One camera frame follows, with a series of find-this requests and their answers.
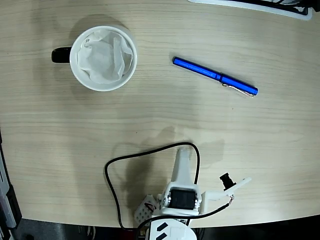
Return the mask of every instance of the white mug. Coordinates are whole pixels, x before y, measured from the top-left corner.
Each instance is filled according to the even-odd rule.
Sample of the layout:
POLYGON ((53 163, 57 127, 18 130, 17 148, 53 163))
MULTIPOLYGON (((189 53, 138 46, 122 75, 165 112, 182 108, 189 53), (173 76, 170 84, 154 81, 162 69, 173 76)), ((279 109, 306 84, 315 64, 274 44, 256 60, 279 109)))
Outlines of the white mug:
POLYGON ((88 89, 99 91, 99 92, 108 92, 108 91, 112 91, 122 87, 124 84, 126 84, 126 82, 129 81, 129 79, 132 77, 132 75, 136 70, 137 62, 138 62, 138 54, 137 54, 136 42, 134 40, 134 37, 132 36, 131 32, 128 29, 118 25, 112 25, 112 26, 106 25, 106 26, 95 26, 84 31, 77 37, 72 47, 56 48, 51 53, 51 60, 54 63, 60 63, 60 64, 70 63, 71 70, 75 78, 83 86, 87 87, 88 89), (101 84, 101 83, 96 83, 92 81, 89 75, 78 67, 77 56, 78 56, 78 51, 80 50, 81 44, 83 43, 83 41, 86 39, 87 36, 101 29, 113 31, 123 36, 125 40, 128 42, 128 44, 130 45, 133 53, 132 63, 128 72, 125 75, 123 75, 121 79, 111 82, 109 84, 101 84))

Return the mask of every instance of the pen cap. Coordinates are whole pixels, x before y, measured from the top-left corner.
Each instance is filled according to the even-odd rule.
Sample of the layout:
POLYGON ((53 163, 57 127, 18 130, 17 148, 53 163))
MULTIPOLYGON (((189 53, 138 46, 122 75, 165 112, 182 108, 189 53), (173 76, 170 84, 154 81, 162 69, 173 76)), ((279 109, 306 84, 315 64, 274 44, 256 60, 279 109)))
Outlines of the pen cap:
POLYGON ((246 92, 248 94, 252 94, 252 95, 257 95, 258 94, 258 88, 251 86, 243 81, 240 81, 238 79, 235 79, 233 77, 229 77, 229 76, 222 76, 220 82, 224 85, 228 85, 231 87, 234 87, 238 90, 241 90, 243 92, 246 92))

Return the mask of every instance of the blue pen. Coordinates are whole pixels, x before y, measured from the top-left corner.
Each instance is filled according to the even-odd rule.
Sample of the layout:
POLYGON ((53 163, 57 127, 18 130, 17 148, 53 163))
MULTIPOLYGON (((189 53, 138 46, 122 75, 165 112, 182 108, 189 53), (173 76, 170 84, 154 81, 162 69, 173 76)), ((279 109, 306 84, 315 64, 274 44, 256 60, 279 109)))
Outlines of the blue pen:
POLYGON ((231 76, 225 75, 221 72, 211 70, 207 67, 200 66, 196 63, 184 60, 184 59, 177 57, 177 56, 175 56, 173 58, 172 62, 174 65, 177 65, 179 67, 191 70, 191 71, 196 72, 198 74, 204 75, 204 76, 209 77, 214 80, 217 80, 220 83, 222 83, 223 86, 236 89, 249 97, 253 97, 258 94, 258 88, 251 86, 251 85, 249 85, 243 81, 240 81, 238 79, 235 79, 231 76))

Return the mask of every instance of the white plastic bracket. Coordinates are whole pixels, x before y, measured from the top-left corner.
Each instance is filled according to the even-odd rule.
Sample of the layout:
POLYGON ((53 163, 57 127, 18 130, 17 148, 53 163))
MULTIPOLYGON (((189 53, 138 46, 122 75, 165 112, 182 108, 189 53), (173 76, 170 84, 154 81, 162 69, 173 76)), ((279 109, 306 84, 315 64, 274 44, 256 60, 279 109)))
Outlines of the white plastic bracket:
POLYGON ((223 197, 234 197, 234 193, 237 189, 247 184, 252 180, 251 177, 247 177, 243 179, 241 182, 236 185, 228 188, 225 191, 205 191, 202 193, 202 203, 200 204, 200 214, 204 214, 208 212, 209 200, 217 201, 222 199, 223 197))

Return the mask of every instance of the pen clip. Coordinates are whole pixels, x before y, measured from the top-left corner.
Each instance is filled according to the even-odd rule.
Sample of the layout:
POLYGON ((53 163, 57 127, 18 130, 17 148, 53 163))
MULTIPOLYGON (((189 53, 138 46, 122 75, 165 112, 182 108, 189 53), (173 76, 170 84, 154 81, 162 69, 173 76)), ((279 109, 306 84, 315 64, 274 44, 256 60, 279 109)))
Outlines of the pen clip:
POLYGON ((246 95, 246 96, 248 96, 248 97, 250 97, 250 98, 253 98, 253 97, 254 97, 254 95, 253 95, 252 93, 248 93, 248 92, 246 92, 246 91, 242 91, 242 90, 240 90, 240 89, 238 89, 238 88, 236 88, 236 87, 234 87, 234 86, 230 86, 230 85, 225 84, 225 83, 222 83, 222 86, 223 86, 223 87, 229 87, 229 88, 235 89, 235 90, 239 91, 240 93, 242 93, 242 94, 244 94, 244 95, 246 95))

